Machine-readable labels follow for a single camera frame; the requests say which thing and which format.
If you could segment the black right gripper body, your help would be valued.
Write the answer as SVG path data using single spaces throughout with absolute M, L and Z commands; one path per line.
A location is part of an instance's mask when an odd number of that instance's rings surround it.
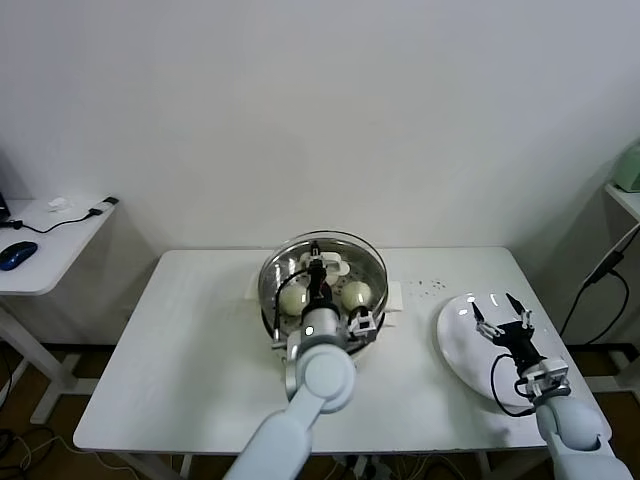
M 499 325 L 498 328 L 501 333 L 497 337 L 497 345 L 510 352 L 517 370 L 527 370 L 544 359 L 532 343 L 535 332 L 532 326 L 510 322 Z

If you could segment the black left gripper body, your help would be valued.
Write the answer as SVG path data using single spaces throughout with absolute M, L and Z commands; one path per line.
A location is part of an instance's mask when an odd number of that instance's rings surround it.
M 328 307 L 333 304 L 333 293 L 327 283 L 327 272 L 324 267 L 309 267 L 308 307 Z

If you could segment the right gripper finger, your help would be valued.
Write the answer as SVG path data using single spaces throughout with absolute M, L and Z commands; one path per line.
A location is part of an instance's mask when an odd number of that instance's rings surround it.
M 524 329 L 531 328 L 532 311 L 526 308 L 518 299 L 516 299 L 510 293 L 506 293 L 506 298 L 514 309 L 516 315 L 519 317 L 522 327 Z
M 504 335 L 504 331 L 495 325 L 487 322 L 475 302 L 471 303 L 474 319 L 476 321 L 476 330 L 489 341 L 494 341 Z

